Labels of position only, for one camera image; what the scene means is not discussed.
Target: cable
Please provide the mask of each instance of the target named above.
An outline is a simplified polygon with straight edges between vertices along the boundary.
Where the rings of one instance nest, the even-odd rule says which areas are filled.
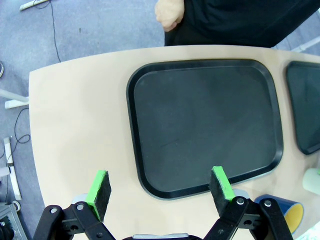
[[[30,141],[30,139],[31,139],[30,134],[24,134],[23,136],[21,136],[21,137],[18,138],[18,137],[17,137],[17,131],[16,131],[18,119],[19,119],[21,113],[22,113],[23,111],[27,110],[27,109],[29,109],[29,108],[26,107],[26,108],[22,109],[22,110],[19,112],[18,116],[16,117],[15,124],[14,124],[14,137],[15,137],[16,142],[15,142],[15,146],[14,146],[13,150],[11,151],[10,156],[6,159],[6,163],[5,163],[5,166],[6,166],[6,167],[8,166],[8,160],[10,159],[10,157],[12,156],[12,154],[13,154],[13,153],[15,152],[15,150],[17,149],[17,145],[18,145],[18,144],[26,144],[26,143],[28,143],[28,142]],[[0,159],[5,155],[5,152],[6,152],[6,150],[3,151],[3,154],[2,154],[2,156],[0,157]],[[8,192],[9,192],[9,188],[8,188],[8,175],[7,175],[7,176],[6,176],[5,202],[7,202]]]
[[[48,3],[43,7],[38,7],[37,5],[35,5],[35,2],[36,2],[36,0],[33,1],[33,6],[35,6],[37,9],[45,9],[46,7],[48,7],[48,5],[50,5],[50,7],[51,7],[54,47],[55,47],[55,51],[56,51],[56,56],[59,59],[59,63],[61,63],[58,48],[57,48],[57,42],[56,42],[56,26],[55,26],[54,8],[52,6],[51,0],[48,0]]]

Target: human hand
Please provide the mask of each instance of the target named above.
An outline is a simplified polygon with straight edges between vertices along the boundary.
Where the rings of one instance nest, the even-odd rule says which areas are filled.
[[[184,0],[158,0],[154,8],[156,20],[165,32],[174,29],[184,18]]]

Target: gray floor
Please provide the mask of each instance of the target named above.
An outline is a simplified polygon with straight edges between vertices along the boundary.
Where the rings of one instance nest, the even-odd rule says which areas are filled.
[[[32,7],[20,12],[20,5],[28,1],[0,0],[0,61],[5,65],[0,88],[24,96],[28,95],[29,72],[58,62],[51,8]],[[156,1],[52,0],[56,43],[61,61],[120,50],[163,46],[164,33],[154,15]],[[320,36],[318,12],[276,48],[292,50],[317,36]],[[320,55],[320,43],[305,52]],[[5,110],[4,103],[5,99],[0,97],[0,156],[4,149],[2,139],[14,136],[16,117],[23,108]],[[18,137],[30,133],[27,111],[22,113],[16,133]],[[31,142],[19,144],[13,160],[22,194],[20,220],[30,238],[44,208]],[[0,159],[0,167],[5,164],[5,160]],[[10,182],[8,186],[8,201],[11,201],[14,196]],[[3,178],[0,201],[5,200],[6,192],[7,182]]]

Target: blue cup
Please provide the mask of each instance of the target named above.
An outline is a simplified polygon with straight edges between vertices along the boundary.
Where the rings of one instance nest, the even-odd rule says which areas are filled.
[[[254,202],[259,203],[262,199],[271,198],[276,200],[279,204],[281,212],[284,216],[286,224],[289,227],[291,234],[294,234],[297,228],[299,227],[300,223],[302,222],[304,216],[304,207],[301,203],[296,201],[291,201],[288,199],[284,199],[277,196],[272,196],[269,194],[264,194],[258,196]]]

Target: beige tabletop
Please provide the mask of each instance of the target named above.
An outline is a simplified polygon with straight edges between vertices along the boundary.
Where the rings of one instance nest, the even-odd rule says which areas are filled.
[[[66,208],[87,193],[97,170],[109,171],[112,193],[104,223],[117,240],[133,234],[189,233],[201,238],[218,219],[210,193],[159,200],[138,180],[126,87],[132,73],[148,63],[194,59],[253,59],[270,71],[281,114],[284,150],[269,174],[235,187],[251,199],[271,194],[300,202],[304,218],[294,237],[320,220],[320,196],[303,189],[316,155],[302,154],[295,142],[285,81],[290,61],[320,63],[319,56],[243,46],[174,46],[88,56],[30,73],[30,126],[35,166],[45,205]],[[252,239],[238,230],[234,239]],[[86,239],[82,234],[75,239]]]

